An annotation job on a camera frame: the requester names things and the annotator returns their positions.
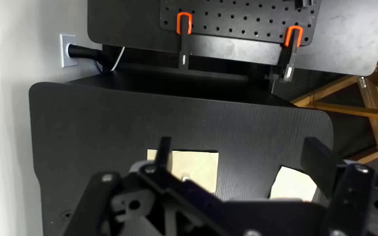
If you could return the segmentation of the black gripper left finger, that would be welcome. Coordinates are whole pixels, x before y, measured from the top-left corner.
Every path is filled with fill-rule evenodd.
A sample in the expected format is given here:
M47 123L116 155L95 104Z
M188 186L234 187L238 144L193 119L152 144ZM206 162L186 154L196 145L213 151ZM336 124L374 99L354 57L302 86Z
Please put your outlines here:
M158 153L155 155L154 163L159 167L168 170L171 155L172 155L172 138L171 137L163 137L160 140L159 149L158 149Z

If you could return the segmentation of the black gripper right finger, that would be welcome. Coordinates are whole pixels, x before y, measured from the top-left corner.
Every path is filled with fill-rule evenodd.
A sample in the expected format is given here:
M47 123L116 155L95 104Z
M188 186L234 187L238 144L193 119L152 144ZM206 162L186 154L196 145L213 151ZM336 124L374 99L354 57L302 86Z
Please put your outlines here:
M306 138L302 149L301 167L312 179L323 196L331 199L345 162L319 140Z

